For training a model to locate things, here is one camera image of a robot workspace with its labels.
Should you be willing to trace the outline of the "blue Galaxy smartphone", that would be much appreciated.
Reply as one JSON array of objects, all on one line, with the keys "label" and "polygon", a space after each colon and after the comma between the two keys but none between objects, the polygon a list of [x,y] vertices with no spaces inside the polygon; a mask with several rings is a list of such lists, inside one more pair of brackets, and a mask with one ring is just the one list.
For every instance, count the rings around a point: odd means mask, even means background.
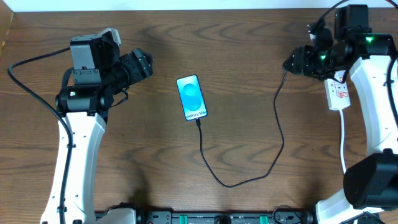
[{"label": "blue Galaxy smartphone", "polygon": [[190,75],[176,80],[177,90],[187,121],[200,119],[208,115],[206,103],[197,75]]}]

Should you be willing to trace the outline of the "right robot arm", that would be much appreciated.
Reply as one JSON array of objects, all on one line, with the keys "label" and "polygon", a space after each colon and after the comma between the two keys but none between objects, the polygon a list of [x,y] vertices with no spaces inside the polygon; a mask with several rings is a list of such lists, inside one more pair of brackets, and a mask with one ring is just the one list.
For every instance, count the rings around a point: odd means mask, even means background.
[{"label": "right robot arm", "polygon": [[361,103],[367,152],[345,171],[343,188],[300,220],[378,222],[378,213],[397,208],[397,48],[391,35],[372,31],[367,5],[340,1],[331,10],[334,30],[323,17],[310,24],[312,44],[297,47],[282,67],[323,82],[351,80]]}]

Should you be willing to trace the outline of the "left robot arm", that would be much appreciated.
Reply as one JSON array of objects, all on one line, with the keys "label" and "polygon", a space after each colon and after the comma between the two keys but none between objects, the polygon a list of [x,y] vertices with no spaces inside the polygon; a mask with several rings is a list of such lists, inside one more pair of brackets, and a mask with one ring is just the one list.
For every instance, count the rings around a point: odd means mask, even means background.
[{"label": "left robot arm", "polygon": [[96,213],[98,151],[114,96],[153,74],[153,58],[141,49],[121,55],[116,29],[70,41],[73,66],[65,71],[56,114],[59,147],[50,198],[41,223],[139,223],[144,215],[120,203]]}]

